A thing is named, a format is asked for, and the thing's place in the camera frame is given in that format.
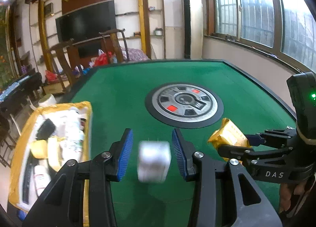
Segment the television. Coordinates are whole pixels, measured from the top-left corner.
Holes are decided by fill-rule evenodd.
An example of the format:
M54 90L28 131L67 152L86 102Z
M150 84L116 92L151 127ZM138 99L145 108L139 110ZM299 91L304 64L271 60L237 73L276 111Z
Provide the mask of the television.
M114 0L91 4L56 19L59 42L81 42L116 28Z

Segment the green tabletop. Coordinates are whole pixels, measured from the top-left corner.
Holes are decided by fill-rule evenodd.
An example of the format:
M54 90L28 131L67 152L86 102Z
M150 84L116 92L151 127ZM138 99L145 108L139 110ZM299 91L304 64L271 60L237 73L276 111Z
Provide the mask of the green tabletop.
M254 81L221 61L179 61L123 64L99 68L76 91L72 102L90 101L93 108L91 157L121 139L125 128L134 133L134 145L125 177L111 183L118 226L187 226L194 183L179 174L171 143L174 127L152 117L145 97L168 82L194 83L213 90L223 101L224 114L244 134L295 126L280 103ZM208 138L221 121L199 129L182 129L184 138L197 150L222 160ZM163 184L144 184L137 178L137 150L142 140L168 141L172 160ZM257 150L266 149L260 146ZM274 208L278 207L277 184L257 182Z

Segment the black table border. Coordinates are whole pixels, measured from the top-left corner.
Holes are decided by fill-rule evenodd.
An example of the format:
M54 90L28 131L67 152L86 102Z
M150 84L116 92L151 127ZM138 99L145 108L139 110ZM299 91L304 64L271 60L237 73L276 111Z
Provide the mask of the black table border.
M270 95L272 99L274 99L290 116L291 118L296 121L296 113L295 111L290 108L279 96L277 96L270 88L260 82L258 79L254 78L247 72L243 71L239 67L235 66L234 64L230 63L227 60L218 60L218 59L201 59L201 60L187 60L187 59L170 59L170 60L150 60L150 61L140 61L140 62L130 62L130 63L123 63L123 64L110 64L105 66L99 66L92 68L85 76L79 78L79 80L72 86L68 93L66 93L62 98L60 103L67 103L70 102L76 93L83 87L83 85L101 68L108 68L108 67L123 67L128 65L134 64L150 64L150 63L161 63L161 62L222 62L227 66L233 68L234 70L238 71L244 77L252 81L258 87L263 89L266 93Z

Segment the chair back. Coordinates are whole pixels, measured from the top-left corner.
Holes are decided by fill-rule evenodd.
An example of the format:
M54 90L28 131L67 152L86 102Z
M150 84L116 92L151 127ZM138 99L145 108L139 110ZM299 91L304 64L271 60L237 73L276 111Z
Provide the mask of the chair back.
M123 37L127 61L130 60L129 55L128 55L127 43L126 43L124 31L125 31L125 29L123 28L123 29L111 29L111 30L108 30L106 32L99 33L102 36L105 49L106 49L105 37L110 36L111 42L112 42L113 47L114 47L114 52L115 52L116 58L118 60L118 63L122 63L124 61L122 49L121 49L121 46L120 46L119 41L118 41L118 35L117 35L118 32L120 32L122 34L122 37Z
M69 66L67 60L66 60L66 57L65 57L65 53L64 53L64 48L67 47L67 51L70 51L70 50L74 50L74 46L73 46L73 39L70 39L69 41L67 42L61 42L57 45L54 45L52 46L50 49L46 50L46 52L50 55L51 59L52 59L52 64L53 64L53 67L57 73L57 76L58 76L58 79L63 87L63 90L65 91L65 86L64 86L64 82L60 76L60 73L58 71L58 68L57 68L57 64L54 60L54 56L56 55L61 67L63 68L63 71L64 73L66 74L67 78L68 78L68 81L69 81L69 84L70 86L73 86L74 83L76 82L76 77L75 75L72 73L72 69L71 67ZM81 69L81 66L80 66L80 62L79 62L79 57L78 56L75 56L75 64L76 66L78 67L79 69L79 72L80 72L80 75L83 76L83 72L82 72L82 69Z

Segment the screw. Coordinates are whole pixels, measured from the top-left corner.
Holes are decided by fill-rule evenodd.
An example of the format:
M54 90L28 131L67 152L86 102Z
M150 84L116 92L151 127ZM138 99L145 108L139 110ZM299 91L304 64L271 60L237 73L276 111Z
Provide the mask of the screw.
M203 152L200 152L200 151L196 151L195 153L194 153L194 156L196 156L197 158L202 158L203 156L204 156L204 154L203 154Z
M109 158L111 156L111 153L109 153L108 151L105 151L101 154L101 156L105 159Z
M238 165L238 163L239 163L237 159L231 159L229 162L232 165Z
M76 161L74 159L70 159L66 162L67 166L73 166L74 164L76 164Z

